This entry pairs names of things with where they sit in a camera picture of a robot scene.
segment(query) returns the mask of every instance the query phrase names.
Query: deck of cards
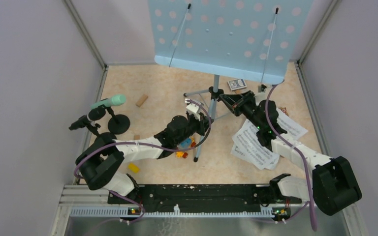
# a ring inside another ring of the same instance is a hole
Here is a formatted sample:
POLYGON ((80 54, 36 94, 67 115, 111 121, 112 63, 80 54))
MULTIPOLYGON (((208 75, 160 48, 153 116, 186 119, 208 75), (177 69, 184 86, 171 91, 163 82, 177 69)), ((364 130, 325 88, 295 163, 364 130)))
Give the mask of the deck of cards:
POLYGON ((246 82, 242 79, 228 81, 229 89, 231 91, 247 88, 246 82))

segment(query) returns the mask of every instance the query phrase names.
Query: yellow block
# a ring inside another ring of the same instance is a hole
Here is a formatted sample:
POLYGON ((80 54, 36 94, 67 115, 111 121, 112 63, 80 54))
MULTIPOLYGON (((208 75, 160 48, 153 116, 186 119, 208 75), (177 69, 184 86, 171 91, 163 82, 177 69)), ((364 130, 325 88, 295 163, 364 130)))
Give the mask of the yellow block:
POLYGON ((130 163, 128 165, 128 169, 134 173, 138 173, 140 171, 140 168, 138 168, 136 165, 130 163))
POLYGON ((182 157, 183 157, 183 154, 185 154, 185 153, 182 152, 182 151, 177 151, 177 152, 176 152, 176 156, 177 156, 177 158, 182 158, 182 157))

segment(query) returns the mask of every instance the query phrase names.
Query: green microphone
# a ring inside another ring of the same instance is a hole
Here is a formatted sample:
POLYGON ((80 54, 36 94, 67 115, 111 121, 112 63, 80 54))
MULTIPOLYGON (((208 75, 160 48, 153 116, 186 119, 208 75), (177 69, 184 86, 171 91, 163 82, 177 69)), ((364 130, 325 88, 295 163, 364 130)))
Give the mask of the green microphone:
POLYGON ((106 98, 103 99, 99 102, 94 103, 91 106, 91 109, 95 109, 99 106, 104 105, 105 107, 116 107, 116 106, 121 106, 126 102, 126 97, 123 94, 117 94, 111 98, 106 98))

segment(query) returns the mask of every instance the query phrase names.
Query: wooden block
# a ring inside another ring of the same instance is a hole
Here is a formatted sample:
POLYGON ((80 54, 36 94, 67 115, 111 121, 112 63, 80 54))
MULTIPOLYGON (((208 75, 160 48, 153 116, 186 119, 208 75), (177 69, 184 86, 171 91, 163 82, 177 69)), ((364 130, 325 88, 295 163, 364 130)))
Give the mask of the wooden block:
POLYGON ((147 98, 149 98, 149 97, 147 95, 143 94, 135 105, 137 107, 141 107, 143 105, 143 103, 147 100, 147 98))

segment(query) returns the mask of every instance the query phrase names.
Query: paper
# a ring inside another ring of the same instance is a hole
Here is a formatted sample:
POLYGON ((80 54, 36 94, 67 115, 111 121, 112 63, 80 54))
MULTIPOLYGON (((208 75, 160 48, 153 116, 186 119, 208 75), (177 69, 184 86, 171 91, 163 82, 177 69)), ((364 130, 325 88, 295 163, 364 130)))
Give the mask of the paper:
MULTIPOLYGON (((298 140, 308 132, 307 129, 296 123, 279 108, 277 108, 277 111, 279 113, 278 124, 295 140, 298 140)), ((246 120, 243 127, 232 137, 234 145, 232 146, 231 154, 244 161, 254 164, 260 170, 264 168, 274 170, 279 161, 279 155, 272 153, 267 148, 261 146, 256 137, 257 131, 257 128, 249 120, 246 120), (253 146, 256 150, 249 151, 251 146, 253 146)))
MULTIPOLYGON (((240 158, 243 161, 247 161, 248 163, 251 163, 250 160, 246 157, 246 155, 244 155, 243 152, 241 152, 241 150, 237 147, 236 144, 232 146, 231 154, 240 158)), ((278 161, 279 161, 279 157, 277 157, 276 160, 270 162, 270 164, 266 166, 265 168, 268 170, 274 170, 278 164, 278 161)))
POLYGON ((278 117, 278 124, 280 127, 287 131, 289 135, 291 135, 295 140, 298 140, 300 137, 304 136, 308 131, 300 124, 296 123, 290 117, 288 117, 285 113, 283 113, 279 108, 277 108, 279 113, 278 117))
POLYGON ((247 119, 243 127, 232 136, 232 140, 253 165, 263 170, 279 155, 260 145, 256 136, 257 131, 257 127, 247 119))

